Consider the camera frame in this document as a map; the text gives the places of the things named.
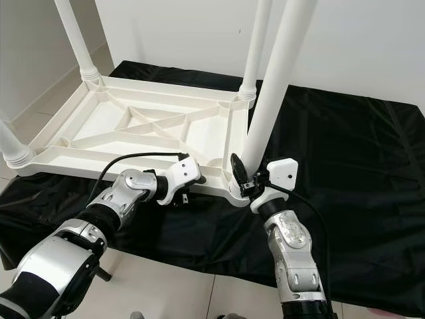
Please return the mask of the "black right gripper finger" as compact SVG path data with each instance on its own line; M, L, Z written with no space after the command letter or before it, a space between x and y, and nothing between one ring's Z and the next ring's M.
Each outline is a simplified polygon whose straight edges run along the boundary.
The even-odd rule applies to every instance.
M242 159L238 157L236 153L231 153L230 163L232 167L232 174L236 180L237 186L239 189L250 188L249 176L246 171L245 165L242 162Z

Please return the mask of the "white plastic table leg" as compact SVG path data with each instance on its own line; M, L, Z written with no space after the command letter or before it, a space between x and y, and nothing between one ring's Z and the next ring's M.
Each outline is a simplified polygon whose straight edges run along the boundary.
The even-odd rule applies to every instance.
M91 85L100 85L102 76L89 54L70 0L54 0L54 4L58 15L60 15L70 46L72 46L72 52L79 66L82 82Z
M286 0L240 155L248 177L259 170L317 3L318 0Z
M236 95L239 101L252 101L257 98L259 64L264 50L264 40L266 39L271 8L272 0L258 0L252 25L251 43L247 51L244 76Z
M33 150L24 145L4 121L0 121L0 151L6 164L13 169L27 166L33 161Z

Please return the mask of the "white plastic table top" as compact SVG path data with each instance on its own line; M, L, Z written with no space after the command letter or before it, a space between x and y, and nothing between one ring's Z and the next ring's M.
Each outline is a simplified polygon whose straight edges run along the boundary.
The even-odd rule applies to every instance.
M188 153L206 183L194 193L217 195L236 207L231 153L245 146L249 104L236 93L104 76L82 83L31 140L33 161L21 176L54 173L112 181L123 170L164 173Z

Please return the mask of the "red stool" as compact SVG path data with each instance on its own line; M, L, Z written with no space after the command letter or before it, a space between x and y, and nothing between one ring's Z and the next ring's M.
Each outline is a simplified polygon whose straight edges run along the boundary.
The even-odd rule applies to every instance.
M406 316L394 314L392 312L376 308L367 308L367 312L373 317L373 319L409 319Z

